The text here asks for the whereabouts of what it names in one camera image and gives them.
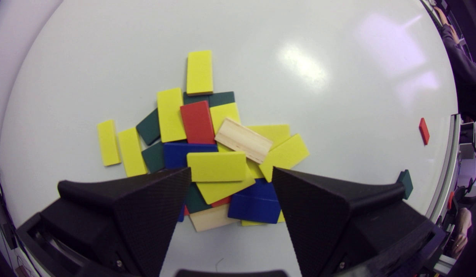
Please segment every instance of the purple sleeve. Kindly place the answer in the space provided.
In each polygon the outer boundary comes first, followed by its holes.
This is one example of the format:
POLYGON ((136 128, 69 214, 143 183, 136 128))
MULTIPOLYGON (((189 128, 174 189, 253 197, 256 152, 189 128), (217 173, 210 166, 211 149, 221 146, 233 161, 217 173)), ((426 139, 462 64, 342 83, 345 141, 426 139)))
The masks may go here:
POLYGON ((460 45, 454 42, 450 27, 443 25, 440 33, 456 81, 462 84, 476 84, 476 64, 466 56, 460 45))

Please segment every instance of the blue block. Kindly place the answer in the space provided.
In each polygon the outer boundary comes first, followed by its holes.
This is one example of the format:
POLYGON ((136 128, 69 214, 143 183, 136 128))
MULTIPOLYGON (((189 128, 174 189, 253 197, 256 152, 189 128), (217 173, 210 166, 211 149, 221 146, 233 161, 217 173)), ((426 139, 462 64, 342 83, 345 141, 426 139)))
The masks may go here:
POLYGON ((255 179, 256 183, 231 197, 228 217, 264 223, 277 223, 281 206, 272 183, 255 179))
POLYGON ((217 145, 167 142, 163 145, 166 169, 187 167, 187 154, 194 152, 217 152, 217 145))
POLYGON ((183 222, 183 218, 185 217, 184 213, 185 213, 185 205, 181 207, 180 215, 178 216, 178 222, 183 222))

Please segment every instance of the person's hand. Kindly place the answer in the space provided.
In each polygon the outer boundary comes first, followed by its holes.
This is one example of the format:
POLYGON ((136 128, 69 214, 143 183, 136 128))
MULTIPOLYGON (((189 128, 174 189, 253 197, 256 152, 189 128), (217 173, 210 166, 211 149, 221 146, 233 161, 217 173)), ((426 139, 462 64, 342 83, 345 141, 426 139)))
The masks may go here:
POLYGON ((460 254, 462 254, 462 250, 467 245, 467 235, 459 234, 452 246, 452 258, 458 259, 460 254))

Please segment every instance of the cable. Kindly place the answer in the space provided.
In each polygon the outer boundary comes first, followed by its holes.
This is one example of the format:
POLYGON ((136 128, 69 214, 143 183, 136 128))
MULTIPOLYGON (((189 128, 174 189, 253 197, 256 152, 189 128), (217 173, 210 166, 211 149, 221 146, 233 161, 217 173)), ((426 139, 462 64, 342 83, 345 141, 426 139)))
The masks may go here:
POLYGON ((21 241, 21 238, 18 236, 18 233, 16 233, 16 227, 14 226, 14 222, 12 220, 12 217, 11 217, 11 214, 9 214, 9 209, 7 208, 7 204, 6 204, 6 198, 4 197, 4 190, 2 189, 2 183, 0 181, 0 198, 2 200, 2 204, 4 205, 4 212, 6 213, 6 216, 8 217, 9 219, 9 222, 11 223, 11 226, 12 226, 12 230, 13 230, 13 234, 14 234, 14 237, 16 238, 16 241, 18 242, 18 245, 21 249, 21 251, 24 253, 24 255, 26 256, 26 258, 29 260, 29 263, 31 264, 31 266, 34 268, 34 270, 36 271, 36 273, 38 274, 39 277, 42 277, 42 275, 40 274, 40 272, 38 271, 38 269, 36 269, 35 267, 35 264, 33 263, 33 261, 31 261, 31 258, 26 250, 26 248, 24 247, 24 244, 22 243, 21 241))

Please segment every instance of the person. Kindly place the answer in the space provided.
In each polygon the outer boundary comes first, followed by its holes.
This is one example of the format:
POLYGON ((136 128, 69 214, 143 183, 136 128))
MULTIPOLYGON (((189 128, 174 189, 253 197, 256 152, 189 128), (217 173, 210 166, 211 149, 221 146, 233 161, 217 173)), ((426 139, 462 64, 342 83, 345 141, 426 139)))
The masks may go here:
POLYGON ((444 12, 434 7, 438 13, 442 27, 440 35, 448 54, 455 78, 458 110, 462 115, 476 121, 476 63, 465 54, 459 44, 459 38, 444 12))

